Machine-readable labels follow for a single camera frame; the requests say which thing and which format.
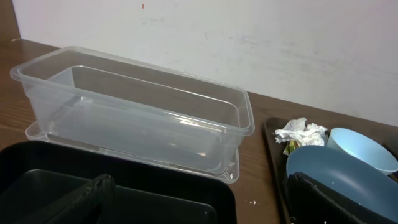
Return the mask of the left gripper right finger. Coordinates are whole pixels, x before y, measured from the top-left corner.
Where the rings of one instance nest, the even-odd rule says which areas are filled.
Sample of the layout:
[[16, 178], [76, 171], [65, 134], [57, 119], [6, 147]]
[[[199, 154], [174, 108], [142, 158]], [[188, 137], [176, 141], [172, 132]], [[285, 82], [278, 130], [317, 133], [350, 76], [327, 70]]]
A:
[[301, 172], [289, 175], [285, 192], [297, 223], [395, 223]]

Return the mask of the dark brown serving tray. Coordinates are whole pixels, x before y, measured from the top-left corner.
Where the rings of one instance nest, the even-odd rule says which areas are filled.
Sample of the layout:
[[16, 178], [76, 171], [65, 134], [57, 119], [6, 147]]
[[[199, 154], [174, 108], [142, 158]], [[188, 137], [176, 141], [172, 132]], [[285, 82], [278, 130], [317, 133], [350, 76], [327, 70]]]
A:
[[292, 215], [292, 209], [290, 208], [286, 194], [287, 156], [283, 153], [286, 143], [276, 143], [274, 136], [274, 131], [283, 128], [287, 122], [283, 118], [268, 118], [262, 125], [262, 136], [265, 142], [281, 223], [299, 223]]

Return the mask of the clear plastic bin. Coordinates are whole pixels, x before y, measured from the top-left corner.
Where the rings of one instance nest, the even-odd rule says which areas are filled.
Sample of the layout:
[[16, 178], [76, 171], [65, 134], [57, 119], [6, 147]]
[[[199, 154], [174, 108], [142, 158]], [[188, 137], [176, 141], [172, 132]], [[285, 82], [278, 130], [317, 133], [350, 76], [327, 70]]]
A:
[[226, 172], [254, 132], [238, 87], [83, 47], [14, 67], [43, 133], [137, 161]]

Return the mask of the crumpled white tissue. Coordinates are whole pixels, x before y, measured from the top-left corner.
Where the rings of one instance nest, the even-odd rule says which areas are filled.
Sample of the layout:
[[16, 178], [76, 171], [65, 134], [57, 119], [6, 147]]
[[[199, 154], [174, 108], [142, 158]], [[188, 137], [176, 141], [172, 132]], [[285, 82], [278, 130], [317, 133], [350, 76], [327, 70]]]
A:
[[306, 118], [293, 119], [282, 129], [276, 129], [274, 132], [276, 143], [295, 141], [299, 146], [325, 146], [328, 129], [315, 123], [306, 124], [306, 122]]

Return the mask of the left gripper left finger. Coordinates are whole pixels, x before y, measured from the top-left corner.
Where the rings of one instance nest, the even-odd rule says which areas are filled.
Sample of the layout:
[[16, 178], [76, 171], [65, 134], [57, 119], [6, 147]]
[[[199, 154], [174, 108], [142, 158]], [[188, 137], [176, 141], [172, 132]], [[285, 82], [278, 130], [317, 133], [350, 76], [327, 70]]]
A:
[[101, 174], [60, 199], [16, 220], [15, 224], [109, 223], [115, 201], [115, 182]]

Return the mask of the yellow green wrapper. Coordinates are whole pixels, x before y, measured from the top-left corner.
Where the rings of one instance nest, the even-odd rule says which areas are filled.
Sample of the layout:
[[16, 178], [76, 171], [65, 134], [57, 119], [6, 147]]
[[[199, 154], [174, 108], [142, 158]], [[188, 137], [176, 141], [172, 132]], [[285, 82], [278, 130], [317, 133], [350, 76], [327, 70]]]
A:
[[299, 143], [297, 141], [289, 141], [286, 146], [285, 149], [283, 150], [283, 154], [285, 154], [286, 156], [289, 156], [291, 152], [293, 152], [294, 150], [296, 150], [296, 148], [300, 147]]

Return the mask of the light blue bowl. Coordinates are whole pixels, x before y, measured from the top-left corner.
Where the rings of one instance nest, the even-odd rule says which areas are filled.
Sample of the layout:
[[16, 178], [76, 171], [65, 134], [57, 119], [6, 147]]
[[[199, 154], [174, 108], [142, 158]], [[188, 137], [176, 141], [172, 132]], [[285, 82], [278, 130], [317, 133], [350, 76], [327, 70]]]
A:
[[345, 152], [385, 175], [397, 172], [397, 159], [385, 147], [350, 129], [333, 128], [326, 146]]

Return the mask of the black plastic bin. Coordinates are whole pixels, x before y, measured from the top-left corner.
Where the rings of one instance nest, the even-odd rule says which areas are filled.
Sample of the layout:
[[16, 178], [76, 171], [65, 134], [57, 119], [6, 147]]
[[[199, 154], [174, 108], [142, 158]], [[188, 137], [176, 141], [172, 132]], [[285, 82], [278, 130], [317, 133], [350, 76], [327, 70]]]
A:
[[1, 222], [60, 199], [101, 174], [115, 182], [109, 223], [236, 223], [223, 182], [41, 141], [1, 151]]

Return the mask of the dark blue plate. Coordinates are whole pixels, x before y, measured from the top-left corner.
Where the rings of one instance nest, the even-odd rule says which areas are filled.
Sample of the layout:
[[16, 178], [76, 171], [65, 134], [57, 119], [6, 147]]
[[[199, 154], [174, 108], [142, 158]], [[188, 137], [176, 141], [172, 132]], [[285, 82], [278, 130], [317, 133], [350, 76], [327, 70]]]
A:
[[301, 172], [368, 210], [397, 221], [397, 182], [349, 154], [303, 146], [287, 158], [286, 172], [288, 176]]

